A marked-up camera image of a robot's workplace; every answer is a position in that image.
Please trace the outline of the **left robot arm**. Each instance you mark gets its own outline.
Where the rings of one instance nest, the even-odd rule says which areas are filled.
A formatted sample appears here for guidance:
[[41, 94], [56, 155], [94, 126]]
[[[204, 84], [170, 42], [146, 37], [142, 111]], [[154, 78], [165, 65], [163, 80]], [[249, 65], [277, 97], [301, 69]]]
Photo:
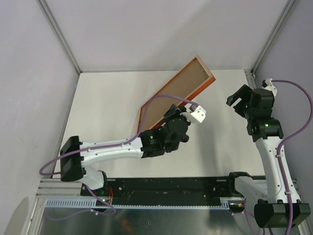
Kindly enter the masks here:
[[183, 116], [186, 107], [172, 105], [165, 113], [165, 123], [155, 129], [143, 131], [132, 142], [127, 139], [112, 141], [102, 148], [101, 142], [82, 142], [78, 136], [70, 137], [60, 150], [66, 157], [60, 160], [61, 181], [79, 181], [96, 195], [108, 190], [106, 173], [93, 164], [117, 159], [144, 159], [176, 151], [181, 142], [188, 142], [190, 121]]

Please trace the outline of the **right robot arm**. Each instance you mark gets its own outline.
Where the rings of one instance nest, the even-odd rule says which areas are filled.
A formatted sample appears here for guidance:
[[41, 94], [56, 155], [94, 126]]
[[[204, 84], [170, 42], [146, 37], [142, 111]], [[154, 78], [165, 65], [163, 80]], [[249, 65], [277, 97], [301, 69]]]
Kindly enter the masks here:
[[227, 98], [227, 105], [247, 120], [247, 132], [260, 154], [267, 188], [259, 187], [247, 173], [236, 172], [225, 190], [230, 196], [241, 194], [245, 198], [245, 208], [252, 210], [259, 228], [285, 228], [289, 234], [311, 214], [311, 208], [301, 202], [290, 176], [282, 126], [271, 116], [275, 95], [273, 85], [257, 89], [242, 85]]

